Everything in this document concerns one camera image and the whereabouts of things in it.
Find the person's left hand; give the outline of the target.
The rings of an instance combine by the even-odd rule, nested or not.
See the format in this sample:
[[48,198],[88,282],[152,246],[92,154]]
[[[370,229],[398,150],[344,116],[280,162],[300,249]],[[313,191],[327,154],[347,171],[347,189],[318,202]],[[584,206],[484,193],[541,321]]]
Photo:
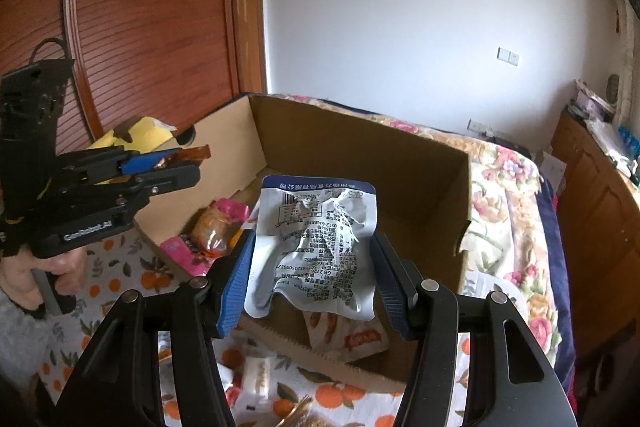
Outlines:
[[27,246],[17,255],[1,259],[1,289],[17,306],[37,310],[43,303],[36,272],[47,272],[58,278],[54,289],[61,296],[77,295],[86,285],[87,248],[75,248],[48,259],[35,257]]

